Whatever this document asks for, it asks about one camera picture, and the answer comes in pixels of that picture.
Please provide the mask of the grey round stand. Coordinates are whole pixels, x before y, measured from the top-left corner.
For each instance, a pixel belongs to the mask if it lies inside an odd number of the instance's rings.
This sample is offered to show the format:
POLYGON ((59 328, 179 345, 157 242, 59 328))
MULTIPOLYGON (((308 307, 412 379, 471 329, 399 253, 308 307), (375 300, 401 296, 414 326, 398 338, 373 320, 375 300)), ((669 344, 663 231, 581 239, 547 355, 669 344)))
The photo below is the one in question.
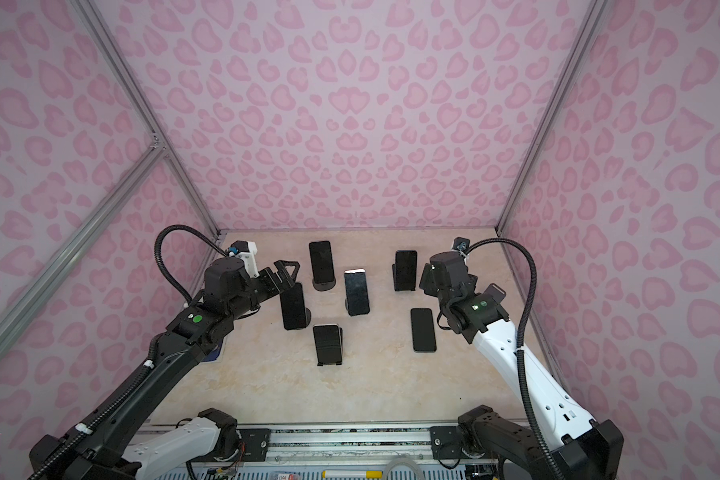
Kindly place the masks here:
POLYGON ((506 291, 495 283, 489 284, 484 290, 484 294, 490 296, 498 304, 501 304, 506 298, 506 291))

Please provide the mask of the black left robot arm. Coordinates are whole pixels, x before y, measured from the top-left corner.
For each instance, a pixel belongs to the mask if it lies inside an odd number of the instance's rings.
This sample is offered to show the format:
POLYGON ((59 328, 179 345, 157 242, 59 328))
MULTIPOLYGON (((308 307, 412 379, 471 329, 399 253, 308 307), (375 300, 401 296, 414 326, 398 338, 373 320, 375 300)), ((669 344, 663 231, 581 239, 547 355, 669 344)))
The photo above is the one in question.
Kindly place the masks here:
POLYGON ((29 454, 34 479, 133 479, 146 467, 126 447, 150 414, 193 368, 261 305, 294 287, 295 261, 250 276, 243 260, 215 260, 203 288, 150 340, 142 363, 96 409, 62 436, 43 436, 29 454))

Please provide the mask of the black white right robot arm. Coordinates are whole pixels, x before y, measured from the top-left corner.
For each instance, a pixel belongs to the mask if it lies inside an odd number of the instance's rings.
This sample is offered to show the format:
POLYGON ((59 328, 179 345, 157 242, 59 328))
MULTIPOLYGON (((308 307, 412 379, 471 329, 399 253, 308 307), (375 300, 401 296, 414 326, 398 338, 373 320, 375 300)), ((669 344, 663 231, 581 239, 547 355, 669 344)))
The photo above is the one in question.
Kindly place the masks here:
POLYGON ((498 288, 478 291, 465 254, 451 250, 432 256, 421 288, 437 298, 449 328, 493 365, 527 417, 520 425, 487 406, 461 415, 464 454, 509 461, 533 479, 616 478, 621 431, 610 420, 596 420, 542 365, 502 306, 498 288))

